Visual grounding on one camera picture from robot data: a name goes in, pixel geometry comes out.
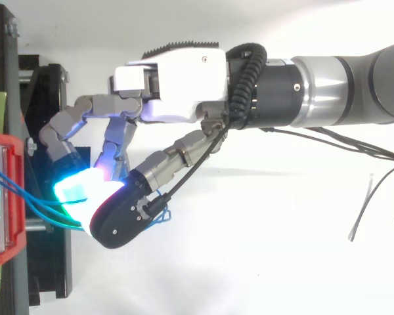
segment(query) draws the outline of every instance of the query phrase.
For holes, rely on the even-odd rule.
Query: glowing blue light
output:
[[[122,182],[106,182],[102,169],[90,168],[56,183],[54,193],[60,202],[87,199],[81,203],[65,204],[63,208],[91,235],[89,225],[95,211],[122,186]]]

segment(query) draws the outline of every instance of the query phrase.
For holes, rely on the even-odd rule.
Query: wire bundle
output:
[[[81,203],[81,202],[86,201],[86,199],[75,200],[75,201],[66,201],[66,202],[42,200],[42,199],[38,199],[38,198],[34,197],[29,192],[25,191],[22,187],[17,185],[17,183],[15,183],[9,177],[4,175],[2,172],[0,172],[0,178],[5,181],[5,182],[3,182],[2,180],[0,180],[0,185],[1,186],[5,187],[7,190],[12,192],[13,194],[16,194],[16,195],[24,198],[26,204],[29,206],[29,208],[32,210],[32,212],[34,212],[38,217],[40,217],[44,221],[46,221],[46,222],[48,222],[48,223],[50,223],[50,224],[52,224],[54,226],[60,227],[60,228],[67,228],[67,229],[70,229],[70,230],[83,231],[83,229],[81,227],[81,223],[79,221],[74,220],[73,218],[71,218],[68,215],[65,215],[64,213],[58,212],[57,210],[53,209],[50,206],[61,206],[61,205],[67,205],[67,204]],[[35,204],[40,206],[46,212],[51,213],[51,214],[53,214],[54,216],[56,216],[56,217],[58,217],[60,219],[63,219],[64,221],[68,222],[69,224],[58,222],[57,220],[54,220],[54,219],[48,217],[47,215],[43,214],[35,206]],[[168,207],[165,207],[163,212],[158,217],[156,217],[148,225],[147,228],[150,228],[151,226],[153,226],[155,224],[167,222],[169,220],[171,220],[171,211],[168,209]]]
[[[352,138],[349,138],[348,136],[342,136],[339,135],[338,133],[335,133],[331,130],[318,127],[318,128],[307,128],[308,130],[315,131],[317,133],[322,133],[326,136],[329,136],[343,144],[346,144],[348,146],[352,146],[355,149],[351,149],[352,152],[357,152],[357,153],[364,153],[367,154],[373,158],[376,159],[386,159],[388,161],[394,161],[394,153],[391,151],[388,151],[386,149],[380,148],[379,146],[374,146],[369,143],[365,143],[359,140],[355,140]]]
[[[356,153],[362,153],[362,154],[366,154],[368,156],[371,156],[372,158],[376,158],[376,159],[384,159],[387,161],[394,161],[394,153],[391,151],[388,151],[386,149],[380,148],[379,146],[374,146],[372,144],[369,143],[365,143],[359,140],[355,140],[352,138],[349,138],[348,136],[343,136],[340,135],[338,133],[335,133],[331,130],[322,128],[322,127],[315,127],[315,128],[307,128],[308,130],[314,131],[316,133],[322,133],[326,136],[329,136],[331,138],[333,138],[334,140],[337,140],[343,144],[346,144],[347,146],[341,146],[339,144],[336,144],[334,142],[330,142],[324,139],[320,139],[320,138],[316,138],[314,136],[309,136],[309,135],[304,135],[302,133],[295,133],[293,131],[287,131],[287,130],[281,130],[281,129],[275,129],[275,128],[261,128],[262,131],[268,133],[268,132],[272,132],[272,133],[282,133],[285,135],[292,135],[292,136],[297,136],[297,137],[301,137],[301,138],[305,138],[305,139],[309,139],[309,140],[314,140],[317,142],[321,142],[324,144],[328,144],[330,146],[334,146],[336,148],[339,149],[343,149],[343,150],[347,150],[350,152],[356,152]],[[368,204],[370,202],[370,200],[372,199],[372,197],[374,196],[374,194],[376,193],[376,191],[378,190],[378,188],[381,186],[381,184],[384,182],[384,180],[392,173],[394,172],[394,168],[392,168],[388,173],[386,173],[381,179],[380,181],[377,183],[377,185],[375,185],[374,189],[367,194],[366,199],[363,203],[363,206],[361,208],[361,211],[356,219],[355,224],[353,225],[350,233],[349,233],[349,240],[351,242],[353,242],[353,240],[355,239],[356,236],[356,232],[357,232],[357,228],[359,227],[359,224],[361,223],[361,219],[362,216],[366,210],[366,207],[368,207]]]

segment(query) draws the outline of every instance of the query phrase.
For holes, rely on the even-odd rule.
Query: coiled black cable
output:
[[[229,103],[229,119],[233,129],[242,129],[248,122],[251,111],[252,91],[261,75],[267,61],[267,52],[259,44],[248,43],[232,48],[226,53],[227,59],[243,57],[250,54],[250,58],[241,73],[238,84],[234,87]]]

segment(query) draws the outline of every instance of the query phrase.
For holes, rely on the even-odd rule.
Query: black cable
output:
[[[335,146],[336,148],[347,150],[347,151],[350,151],[350,152],[362,153],[359,150],[348,148],[348,147],[345,147],[345,146],[340,146],[339,144],[336,144],[336,143],[333,143],[333,142],[330,142],[330,141],[327,141],[327,140],[323,140],[323,139],[320,139],[320,138],[315,138],[314,136],[304,135],[302,133],[295,133],[293,131],[287,131],[287,130],[275,129],[275,128],[260,128],[260,129],[262,131],[264,131],[265,133],[268,133],[268,132],[283,133],[285,135],[292,135],[292,136],[297,136],[297,137],[301,137],[301,138],[306,138],[306,139],[309,139],[309,140],[314,140],[314,141],[321,142],[321,143],[324,143],[324,144],[328,144],[330,146]]]
[[[235,129],[243,129],[251,111],[252,91],[267,61],[267,52],[263,46],[248,43],[232,48],[226,53],[227,59],[241,58],[249,53],[250,57],[241,71],[238,84],[234,87],[229,103],[229,118]]]
[[[362,141],[359,141],[359,140],[356,140],[356,139],[353,139],[353,138],[349,138],[348,136],[340,135],[340,134],[338,134],[338,133],[335,133],[334,131],[331,131],[331,130],[329,130],[329,129],[325,129],[325,128],[323,128],[323,127],[319,127],[318,129],[320,129],[321,131],[326,131],[326,132],[331,133],[331,134],[333,134],[333,135],[337,135],[337,136],[343,137],[344,139],[346,139],[346,140],[348,140],[348,141],[351,141],[351,142],[354,142],[354,143],[357,143],[357,144],[360,144],[361,146],[365,146],[365,147],[374,149],[374,150],[376,150],[376,151],[385,153],[387,156],[392,156],[392,157],[394,157],[394,152],[391,152],[391,151],[388,151],[388,150],[386,150],[386,149],[380,148],[379,146],[375,146],[375,145],[370,144],[370,143],[366,143],[366,142],[362,142]]]
[[[340,135],[338,133],[335,133],[331,130],[328,130],[328,129],[325,129],[322,127],[307,128],[307,129],[311,130],[311,131],[315,131],[317,133],[322,133],[324,135],[327,135],[327,136],[329,136],[339,142],[342,142],[346,145],[354,146],[360,152],[367,154],[369,156],[372,156],[373,158],[394,161],[394,153],[393,152],[390,152],[390,151],[380,148],[378,146],[374,146],[373,144],[369,144],[369,143],[365,143],[365,142],[362,142],[359,140],[355,140],[355,139]]]
[[[372,197],[374,196],[374,194],[376,193],[376,191],[378,190],[378,188],[380,187],[380,185],[382,184],[382,182],[392,173],[394,172],[394,168],[392,170],[390,170],[390,172],[388,172],[387,174],[385,174],[381,180],[377,183],[377,185],[374,187],[374,189],[371,191],[370,195],[365,199],[362,209],[359,213],[359,216],[357,217],[357,220],[355,222],[355,224],[352,227],[352,230],[349,234],[349,239],[351,242],[353,242],[353,240],[355,239],[356,236],[356,232],[357,232],[357,228],[359,227],[359,223],[361,223],[361,219],[363,216],[363,213],[365,212],[366,207],[368,207],[369,201],[372,199]]]
[[[228,132],[228,130],[232,127],[232,123],[229,123],[225,128],[223,128],[213,142],[210,144],[209,148],[203,153],[201,158],[194,164],[194,166],[187,172],[186,175],[166,194],[164,194],[165,202],[168,202],[172,195],[177,192],[177,190],[193,175],[197,169],[203,164],[203,162],[207,159],[207,157],[211,154],[213,149],[219,143],[220,140],[224,137],[224,135]]]

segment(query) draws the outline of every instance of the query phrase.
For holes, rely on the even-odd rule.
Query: black thumb module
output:
[[[91,220],[92,236],[106,248],[119,248],[139,235],[154,216],[137,207],[139,200],[151,193],[146,179],[132,170],[125,186],[109,197]]]

